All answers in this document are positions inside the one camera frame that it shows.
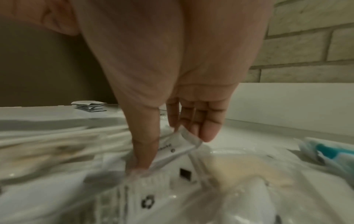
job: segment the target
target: brick wall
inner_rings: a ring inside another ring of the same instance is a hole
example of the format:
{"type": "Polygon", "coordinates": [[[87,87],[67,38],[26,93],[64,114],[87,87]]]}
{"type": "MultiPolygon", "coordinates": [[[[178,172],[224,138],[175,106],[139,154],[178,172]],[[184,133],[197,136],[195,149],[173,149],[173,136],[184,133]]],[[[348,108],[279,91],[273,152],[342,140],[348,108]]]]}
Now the brick wall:
{"type": "Polygon", "coordinates": [[[354,0],[274,0],[244,82],[354,83],[354,0]]]}

